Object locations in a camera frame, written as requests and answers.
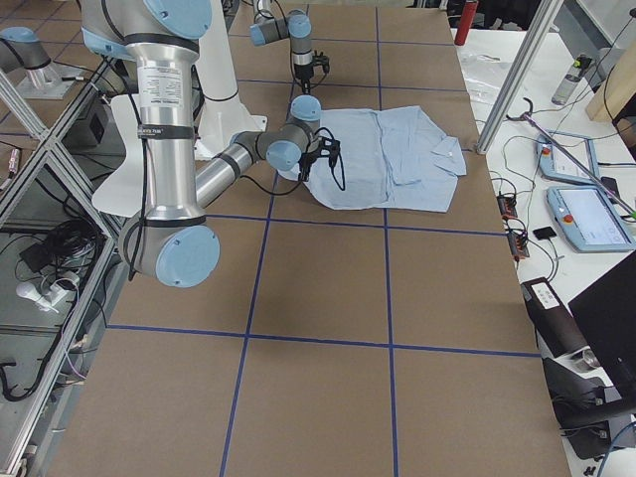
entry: sticker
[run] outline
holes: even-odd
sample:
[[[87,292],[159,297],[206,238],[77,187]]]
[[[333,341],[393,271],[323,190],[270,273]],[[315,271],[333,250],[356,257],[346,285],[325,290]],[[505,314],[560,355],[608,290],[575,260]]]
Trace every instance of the sticker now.
[[[550,310],[551,308],[556,308],[560,305],[553,294],[553,291],[550,290],[546,283],[537,283],[536,285],[533,285],[533,291],[535,292],[535,295],[537,295],[537,298],[539,298],[539,301],[541,301],[541,304],[544,305],[545,309]]]
[[[141,67],[137,73],[141,107],[183,107],[181,70],[167,67]]]

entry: small black device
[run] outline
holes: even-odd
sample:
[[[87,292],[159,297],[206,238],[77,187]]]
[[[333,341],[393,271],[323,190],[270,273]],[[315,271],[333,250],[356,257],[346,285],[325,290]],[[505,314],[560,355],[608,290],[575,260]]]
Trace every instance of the small black device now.
[[[600,182],[603,184],[603,186],[609,189],[612,192],[612,194],[614,194],[616,197],[620,199],[620,194],[618,193],[618,184],[616,184],[616,179],[614,179],[613,177],[603,176],[600,178]],[[609,198],[609,200],[611,201],[612,204],[616,204],[616,201],[614,201],[611,197]]]
[[[537,240],[546,240],[556,237],[557,233],[552,227],[541,227],[540,229],[534,229],[533,234]]]
[[[528,316],[553,356],[574,353],[587,346],[574,319],[545,278],[525,281],[521,291]]]

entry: white device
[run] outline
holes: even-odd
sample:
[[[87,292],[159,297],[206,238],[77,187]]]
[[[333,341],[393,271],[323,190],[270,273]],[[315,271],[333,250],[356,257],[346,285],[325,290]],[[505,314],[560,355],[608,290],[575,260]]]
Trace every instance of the white device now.
[[[71,288],[62,286],[61,283],[63,282]],[[54,281],[49,287],[49,290],[45,293],[41,293],[36,285],[30,281],[25,281],[24,283],[19,283],[18,286],[16,286],[16,294],[22,298],[33,301],[42,311],[54,311],[59,313],[56,305],[70,293],[76,292],[79,283],[80,278],[75,273],[67,271],[61,278]]]

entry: metal frame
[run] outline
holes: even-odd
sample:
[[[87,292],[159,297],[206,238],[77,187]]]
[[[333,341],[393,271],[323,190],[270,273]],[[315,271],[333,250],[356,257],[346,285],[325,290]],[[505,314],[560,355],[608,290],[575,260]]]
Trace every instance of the metal frame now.
[[[97,69],[94,78],[98,78],[98,76],[103,74],[106,68],[107,65],[102,63]],[[64,181],[71,195],[86,210],[105,237],[101,255],[96,258],[94,269],[79,297],[79,302],[73,314],[66,321],[62,340],[47,364],[40,386],[30,397],[29,404],[27,404],[29,406],[26,411],[27,417],[16,433],[11,452],[7,456],[0,456],[0,476],[12,476],[19,470],[23,453],[29,444],[53,384],[66,359],[65,350],[71,345],[83,316],[101,284],[103,275],[111,261],[112,253],[116,248],[118,232],[121,229],[121,222],[117,218],[103,215],[92,206],[90,198],[93,193],[93,185],[71,153],[62,144],[65,134],[77,120],[81,111],[94,99],[95,95],[96,92],[90,83],[85,84],[78,96],[67,106],[53,127],[49,129],[29,103],[20,96],[7,76],[0,71],[0,98],[4,100],[25,126],[29,134],[40,141],[40,144],[25,163],[20,174],[18,174],[5,194],[0,197],[0,226],[8,221],[12,212],[29,190],[29,187],[34,183],[37,175],[46,165],[51,168],[55,176]],[[47,452],[46,449],[40,449],[39,452],[43,451]]]
[[[539,5],[526,38],[517,52],[513,65],[506,76],[504,84],[501,86],[501,91],[479,136],[479,141],[475,146],[475,150],[479,154],[486,154],[495,140],[504,117],[510,109],[535,56],[539,52],[546,33],[550,30],[550,26],[553,24],[562,3],[563,0],[543,0]]]

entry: robot label sticker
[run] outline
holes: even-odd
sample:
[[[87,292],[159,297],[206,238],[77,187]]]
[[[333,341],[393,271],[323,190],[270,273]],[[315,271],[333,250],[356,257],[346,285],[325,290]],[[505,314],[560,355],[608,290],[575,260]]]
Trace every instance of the robot label sticker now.
[[[183,107],[183,78],[180,70],[166,67],[141,67],[137,70],[143,84],[141,107]]]

